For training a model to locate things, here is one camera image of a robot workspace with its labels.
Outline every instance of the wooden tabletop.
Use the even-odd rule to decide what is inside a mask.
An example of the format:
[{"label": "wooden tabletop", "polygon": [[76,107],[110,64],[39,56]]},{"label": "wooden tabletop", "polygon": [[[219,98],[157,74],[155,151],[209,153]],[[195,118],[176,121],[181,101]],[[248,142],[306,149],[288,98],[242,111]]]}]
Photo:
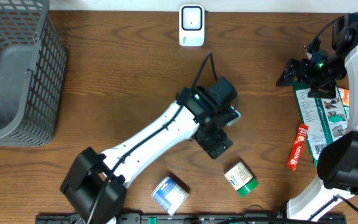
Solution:
[{"label": "wooden tabletop", "polygon": [[[275,82],[286,62],[305,57],[303,46],[337,16],[209,12],[204,46],[181,47],[176,12],[50,12],[70,49],[56,135],[44,147],[0,147],[0,223],[73,212],[60,184],[76,155],[88,146],[101,152],[151,123],[191,85],[208,50],[218,75],[239,94],[242,118],[225,129],[234,145],[216,160],[196,142],[176,145],[138,176],[125,208],[164,213],[150,195],[175,175],[190,188],[178,213],[237,213],[251,204],[278,210],[314,179],[316,168],[307,146],[295,172],[286,166],[301,118],[292,88]],[[330,49],[331,30],[322,38]],[[213,84],[209,66],[200,84]],[[244,198],[224,178],[239,159],[259,181]],[[358,196],[351,201],[358,206]],[[333,211],[358,223],[344,203]]]}]

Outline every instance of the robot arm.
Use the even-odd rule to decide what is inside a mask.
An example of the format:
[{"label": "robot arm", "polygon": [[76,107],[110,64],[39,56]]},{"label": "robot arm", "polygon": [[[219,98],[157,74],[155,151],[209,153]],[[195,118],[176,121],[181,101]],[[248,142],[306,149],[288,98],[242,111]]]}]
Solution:
[{"label": "robot arm", "polygon": [[[222,128],[233,125],[241,117],[231,106],[236,97],[236,90],[223,77],[219,77],[209,89],[200,86],[196,89],[184,88],[159,118],[135,136],[99,155],[90,147],[81,152],[60,190],[83,220],[88,220],[94,210],[92,224],[109,222],[123,208],[126,190],[134,179],[174,145],[186,139],[195,139],[212,159],[228,149],[232,142]],[[165,129],[155,134],[165,125]],[[122,156],[149,137],[111,173]],[[104,191],[101,191],[104,180],[99,174],[112,174]],[[99,192],[103,194],[95,203]]]},{"label": "robot arm", "polygon": [[[350,87],[350,113],[346,135],[323,149],[318,161],[318,176],[299,196],[287,203],[287,218],[318,221],[341,202],[336,196],[349,199],[358,195],[358,16],[349,14],[334,25],[333,49],[328,57],[319,49],[319,40],[309,46],[311,60],[292,60],[299,82],[311,85],[309,97],[335,97],[335,79],[347,73]],[[284,73],[278,86],[291,84]]]}]

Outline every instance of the barcode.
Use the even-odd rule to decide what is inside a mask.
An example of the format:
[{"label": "barcode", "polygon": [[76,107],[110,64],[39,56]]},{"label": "barcode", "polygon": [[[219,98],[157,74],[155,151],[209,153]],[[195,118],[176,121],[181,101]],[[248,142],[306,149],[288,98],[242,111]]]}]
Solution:
[{"label": "barcode", "polygon": [[321,151],[327,146],[327,144],[320,144],[320,145],[316,145],[316,153],[317,155],[319,155],[321,153]]}]

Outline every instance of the red candy wrapper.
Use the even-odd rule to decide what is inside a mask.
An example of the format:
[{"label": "red candy wrapper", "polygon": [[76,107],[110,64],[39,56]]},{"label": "red candy wrapper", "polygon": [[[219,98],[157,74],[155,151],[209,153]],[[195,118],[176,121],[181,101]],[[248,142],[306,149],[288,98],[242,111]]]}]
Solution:
[{"label": "red candy wrapper", "polygon": [[291,156],[288,159],[287,166],[290,170],[295,171],[298,165],[298,161],[302,155],[303,143],[306,141],[306,135],[309,127],[304,124],[300,124],[298,128],[298,134],[296,135],[295,141],[292,145]]}]

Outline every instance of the blue and white can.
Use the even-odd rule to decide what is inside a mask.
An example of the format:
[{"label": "blue and white can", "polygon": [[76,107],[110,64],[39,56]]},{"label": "blue and white can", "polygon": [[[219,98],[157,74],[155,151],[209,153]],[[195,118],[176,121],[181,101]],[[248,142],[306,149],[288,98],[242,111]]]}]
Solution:
[{"label": "blue and white can", "polygon": [[152,198],[159,203],[170,216],[175,214],[187,197],[189,197],[189,194],[169,177],[164,178],[152,193]]}]

